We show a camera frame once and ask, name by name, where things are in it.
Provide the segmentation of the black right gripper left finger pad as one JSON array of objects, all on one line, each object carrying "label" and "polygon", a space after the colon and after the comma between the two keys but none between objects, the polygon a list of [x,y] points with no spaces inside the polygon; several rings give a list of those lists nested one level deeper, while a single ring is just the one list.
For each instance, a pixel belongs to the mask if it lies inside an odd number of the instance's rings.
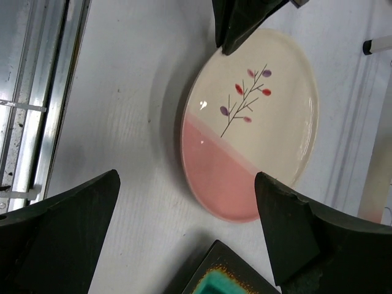
[{"label": "black right gripper left finger pad", "polygon": [[110,170],[1,215],[1,293],[88,293],[121,182]]}]

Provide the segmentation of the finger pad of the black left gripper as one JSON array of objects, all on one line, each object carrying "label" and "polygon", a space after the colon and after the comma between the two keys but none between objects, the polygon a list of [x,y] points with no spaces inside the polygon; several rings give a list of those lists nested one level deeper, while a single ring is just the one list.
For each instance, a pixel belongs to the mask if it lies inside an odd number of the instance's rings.
[{"label": "finger pad of the black left gripper", "polygon": [[226,56],[235,52],[272,14],[282,0],[212,0],[216,47]]}]

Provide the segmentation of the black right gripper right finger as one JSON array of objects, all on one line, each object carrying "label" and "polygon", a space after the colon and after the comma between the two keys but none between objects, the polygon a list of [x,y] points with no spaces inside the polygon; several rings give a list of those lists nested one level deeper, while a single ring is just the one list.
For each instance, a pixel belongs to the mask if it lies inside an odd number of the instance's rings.
[{"label": "black right gripper right finger", "polygon": [[350,216],[264,172],[255,195],[283,293],[391,293],[391,227]]}]

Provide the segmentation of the cream and pink plate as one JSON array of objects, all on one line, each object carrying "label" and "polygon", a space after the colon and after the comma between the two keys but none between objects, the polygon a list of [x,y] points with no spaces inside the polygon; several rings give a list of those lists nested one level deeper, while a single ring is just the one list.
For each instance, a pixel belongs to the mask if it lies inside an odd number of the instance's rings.
[{"label": "cream and pink plate", "polygon": [[287,34],[258,29],[202,67],[181,122],[181,161],[199,204],[228,222],[258,219],[255,176],[295,186],[312,154],[319,94],[312,66]]}]

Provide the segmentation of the green square plate dark rim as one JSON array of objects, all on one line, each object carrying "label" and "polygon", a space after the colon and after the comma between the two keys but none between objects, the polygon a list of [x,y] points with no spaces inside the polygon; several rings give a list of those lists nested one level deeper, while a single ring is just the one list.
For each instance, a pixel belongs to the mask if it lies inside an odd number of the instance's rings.
[{"label": "green square plate dark rim", "polygon": [[162,293],[278,293],[263,276],[220,240],[194,251]]}]

